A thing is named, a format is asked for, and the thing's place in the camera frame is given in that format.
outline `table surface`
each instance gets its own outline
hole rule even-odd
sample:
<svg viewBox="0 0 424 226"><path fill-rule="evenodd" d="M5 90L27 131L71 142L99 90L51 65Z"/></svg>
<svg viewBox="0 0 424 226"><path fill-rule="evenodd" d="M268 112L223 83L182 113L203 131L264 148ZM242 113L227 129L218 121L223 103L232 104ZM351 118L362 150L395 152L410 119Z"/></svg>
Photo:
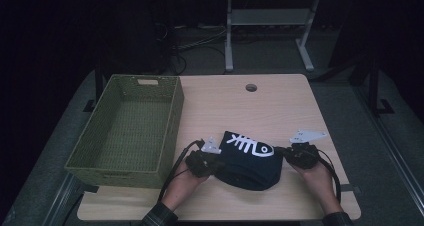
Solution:
<svg viewBox="0 0 424 226"><path fill-rule="evenodd" d="M185 95L176 156L192 141L224 132L243 134L274 146L290 146L298 130L329 134L307 79L299 74L182 76ZM247 84L257 91L248 92ZM311 141L331 158L341 184L349 184L331 136ZM154 206L159 189L100 186L86 192L81 220L139 220ZM342 207L352 219L361 211L352 191L342 192ZM298 173L283 162L280 182L265 191L248 191L211 176L175 213L180 220L321 219L318 202Z"/></svg>

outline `human hand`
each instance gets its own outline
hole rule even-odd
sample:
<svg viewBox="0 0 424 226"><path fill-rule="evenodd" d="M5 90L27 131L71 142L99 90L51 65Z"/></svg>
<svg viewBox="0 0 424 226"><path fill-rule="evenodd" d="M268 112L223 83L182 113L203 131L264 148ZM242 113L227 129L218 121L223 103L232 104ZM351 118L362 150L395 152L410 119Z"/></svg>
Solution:
<svg viewBox="0 0 424 226"><path fill-rule="evenodd" d="M206 181L208 177L198 178L194 176L188 169L185 159L181 161L175 171L175 177L168 185L162 203L170 210L174 211L180 206L201 183Z"/></svg>
<svg viewBox="0 0 424 226"><path fill-rule="evenodd" d="M309 191L318 199L325 215L343 212L333 190L333 180L328 169L320 162L311 169L292 167L305 180Z"/></svg>

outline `printed design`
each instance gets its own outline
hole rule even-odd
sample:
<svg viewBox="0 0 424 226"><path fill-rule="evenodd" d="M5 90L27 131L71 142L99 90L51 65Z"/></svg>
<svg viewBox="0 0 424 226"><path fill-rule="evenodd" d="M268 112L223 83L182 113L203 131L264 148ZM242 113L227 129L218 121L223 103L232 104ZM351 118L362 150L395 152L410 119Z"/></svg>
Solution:
<svg viewBox="0 0 424 226"><path fill-rule="evenodd" d="M244 147L244 150L243 150L244 153L249 152L250 147L252 147L252 155L254 156L269 157L274 155L274 148L269 145L260 143L260 147L258 147L258 142L250 138L247 138L243 135L235 136L234 134L232 134L231 137L232 139L227 140L227 143L230 144L235 142L234 146L236 147L238 144L240 144L238 145L239 147L238 149L243 150L243 147Z"/></svg>

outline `wicker basket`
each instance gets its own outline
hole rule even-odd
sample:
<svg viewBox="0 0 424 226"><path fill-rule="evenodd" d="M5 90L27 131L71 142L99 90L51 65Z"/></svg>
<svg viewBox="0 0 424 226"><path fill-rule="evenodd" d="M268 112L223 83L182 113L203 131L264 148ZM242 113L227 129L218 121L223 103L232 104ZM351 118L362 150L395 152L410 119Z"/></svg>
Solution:
<svg viewBox="0 0 424 226"><path fill-rule="evenodd" d="M161 188L183 102L179 77L113 75L65 169L91 185Z"/></svg>

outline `plaid sleeve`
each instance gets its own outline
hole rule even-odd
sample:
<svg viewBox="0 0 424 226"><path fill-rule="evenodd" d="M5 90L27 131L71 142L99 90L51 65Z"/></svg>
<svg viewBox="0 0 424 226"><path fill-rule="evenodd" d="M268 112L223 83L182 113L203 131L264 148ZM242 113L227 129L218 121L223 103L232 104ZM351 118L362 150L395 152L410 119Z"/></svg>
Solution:
<svg viewBox="0 0 424 226"><path fill-rule="evenodd" d="M158 202L149 213L144 216L140 226L171 226L177 222L177 215L163 203Z"/></svg>
<svg viewBox="0 0 424 226"><path fill-rule="evenodd" d="M353 222L345 212L337 212L326 215L322 220L325 226L352 226Z"/></svg>

